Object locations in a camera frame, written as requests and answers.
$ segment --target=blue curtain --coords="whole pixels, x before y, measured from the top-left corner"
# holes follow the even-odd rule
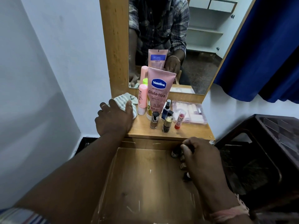
[[[214,83],[240,101],[299,104],[299,0],[256,0]]]

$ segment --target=pink bottle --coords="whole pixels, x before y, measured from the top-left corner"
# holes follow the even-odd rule
[[[139,95],[138,95],[138,114],[144,115],[145,108],[147,107],[147,85],[139,85]]]
[[[142,84],[144,78],[147,78],[147,71],[148,71],[147,66],[142,66],[141,67],[140,84]]]

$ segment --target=floor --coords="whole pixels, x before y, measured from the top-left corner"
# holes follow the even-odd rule
[[[213,79],[221,58],[216,54],[187,50],[182,64],[196,94],[205,94]]]

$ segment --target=green cap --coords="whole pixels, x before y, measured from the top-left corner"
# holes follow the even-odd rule
[[[142,81],[142,84],[146,84],[147,85],[148,84],[148,78],[144,78],[143,81]]]

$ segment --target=vaseline logo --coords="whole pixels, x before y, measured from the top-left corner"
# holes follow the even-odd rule
[[[162,79],[153,79],[152,80],[152,86],[154,86],[158,89],[165,89],[166,82],[164,82]]]

